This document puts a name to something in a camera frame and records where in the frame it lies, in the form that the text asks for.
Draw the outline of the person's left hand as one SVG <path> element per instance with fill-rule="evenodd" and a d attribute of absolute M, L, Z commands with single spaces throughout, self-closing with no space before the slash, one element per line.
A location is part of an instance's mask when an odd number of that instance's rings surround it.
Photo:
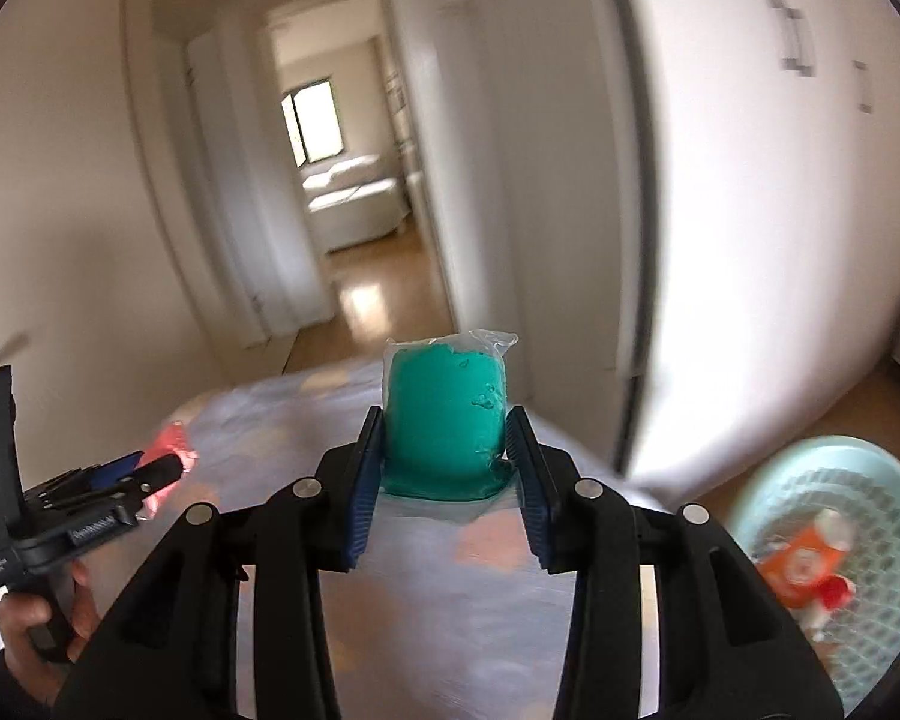
<path fill-rule="evenodd" d="M 74 561 L 69 566 L 73 579 L 71 626 L 74 639 L 68 647 L 68 660 L 76 663 L 97 631 L 100 616 L 91 589 L 91 574 L 86 564 Z M 45 624 L 52 616 L 43 598 L 28 593 L 6 593 L 0 600 L 0 632 L 4 642 L 4 661 L 20 687 L 39 704 L 51 707 L 63 688 L 63 670 L 43 660 L 35 650 L 29 632 Z"/>

